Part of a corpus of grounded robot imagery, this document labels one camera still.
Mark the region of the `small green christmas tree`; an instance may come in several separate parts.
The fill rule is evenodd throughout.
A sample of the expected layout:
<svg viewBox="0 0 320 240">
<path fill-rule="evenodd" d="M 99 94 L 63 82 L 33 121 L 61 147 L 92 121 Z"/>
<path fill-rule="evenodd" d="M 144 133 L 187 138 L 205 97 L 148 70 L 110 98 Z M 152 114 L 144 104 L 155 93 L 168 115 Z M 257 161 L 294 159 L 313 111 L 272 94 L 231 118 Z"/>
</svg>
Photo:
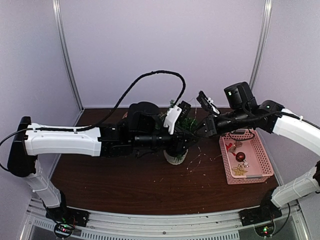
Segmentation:
<svg viewBox="0 0 320 240">
<path fill-rule="evenodd" d="M 166 161 L 171 165 L 180 165 L 185 160 L 188 149 L 197 142 L 195 134 L 198 120 L 197 113 L 192 113 L 189 102 L 177 104 L 173 99 L 168 110 L 160 115 L 162 125 L 172 137 L 172 143 L 163 151 Z"/>
</svg>

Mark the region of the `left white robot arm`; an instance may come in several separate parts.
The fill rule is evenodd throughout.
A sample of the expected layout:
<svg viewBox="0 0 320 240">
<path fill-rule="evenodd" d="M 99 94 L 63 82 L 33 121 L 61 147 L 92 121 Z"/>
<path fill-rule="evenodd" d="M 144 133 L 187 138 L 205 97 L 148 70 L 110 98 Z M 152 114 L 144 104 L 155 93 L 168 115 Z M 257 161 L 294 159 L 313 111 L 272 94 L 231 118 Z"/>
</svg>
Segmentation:
<svg viewBox="0 0 320 240">
<path fill-rule="evenodd" d="M 186 102 L 171 107 L 164 117 L 151 102 L 133 103 L 126 117 L 118 123 L 86 127 L 57 127 L 34 123 L 25 116 L 13 138 L 7 170 L 24 178 L 36 193 L 50 219 L 67 222 L 72 211 L 64 193 L 58 190 L 42 172 L 37 157 L 42 154 L 78 154 L 91 157 L 115 158 L 133 151 L 163 150 L 166 156 L 183 156 L 198 138 L 178 126 L 178 121 L 190 111 Z"/>
</svg>

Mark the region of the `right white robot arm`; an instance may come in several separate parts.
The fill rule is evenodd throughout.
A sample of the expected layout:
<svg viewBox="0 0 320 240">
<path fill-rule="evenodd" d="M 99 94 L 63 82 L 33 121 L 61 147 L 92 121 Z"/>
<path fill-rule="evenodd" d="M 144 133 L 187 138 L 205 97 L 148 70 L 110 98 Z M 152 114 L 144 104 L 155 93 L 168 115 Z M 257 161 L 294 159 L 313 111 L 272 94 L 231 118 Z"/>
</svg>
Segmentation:
<svg viewBox="0 0 320 240">
<path fill-rule="evenodd" d="M 224 89 L 231 111 L 220 113 L 213 100 L 200 91 L 197 101 L 209 113 L 204 118 L 201 129 L 203 137 L 221 136 L 241 128 L 259 128 L 267 133 L 285 137 L 315 154 L 320 153 L 320 128 L 294 114 L 282 104 L 265 100 L 257 104 L 247 82 L 239 82 Z M 309 171 L 291 182 L 268 192 L 262 206 L 256 210 L 259 220 L 268 220 L 276 209 L 320 191 L 320 165 L 317 163 Z"/>
</svg>

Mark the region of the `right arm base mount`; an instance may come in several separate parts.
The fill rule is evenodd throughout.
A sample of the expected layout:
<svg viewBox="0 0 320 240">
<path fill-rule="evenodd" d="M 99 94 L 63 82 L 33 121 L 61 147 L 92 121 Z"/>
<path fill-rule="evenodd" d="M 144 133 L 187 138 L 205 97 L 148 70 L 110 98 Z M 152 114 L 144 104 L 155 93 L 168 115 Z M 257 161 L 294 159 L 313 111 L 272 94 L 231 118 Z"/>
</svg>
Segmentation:
<svg viewBox="0 0 320 240">
<path fill-rule="evenodd" d="M 282 216 L 280 209 L 268 207 L 247 208 L 239 211 L 238 214 L 243 227 L 271 221 Z"/>
</svg>

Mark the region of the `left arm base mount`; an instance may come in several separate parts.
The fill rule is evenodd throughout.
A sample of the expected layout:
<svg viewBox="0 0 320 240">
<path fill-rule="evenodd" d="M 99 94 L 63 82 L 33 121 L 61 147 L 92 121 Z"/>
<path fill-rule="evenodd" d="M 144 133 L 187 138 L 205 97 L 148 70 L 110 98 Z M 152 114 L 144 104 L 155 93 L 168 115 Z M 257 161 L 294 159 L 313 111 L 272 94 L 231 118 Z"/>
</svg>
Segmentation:
<svg viewBox="0 0 320 240">
<path fill-rule="evenodd" d="M 53 210 L 49 208 L 46 210 L 45 217 L 54 221 L 55 223 L 69 224 L 77 227 L 86 227 L 89 220 L 89 212 L 75 208 L 68 208 L 65 211 Z"/>
</svg>

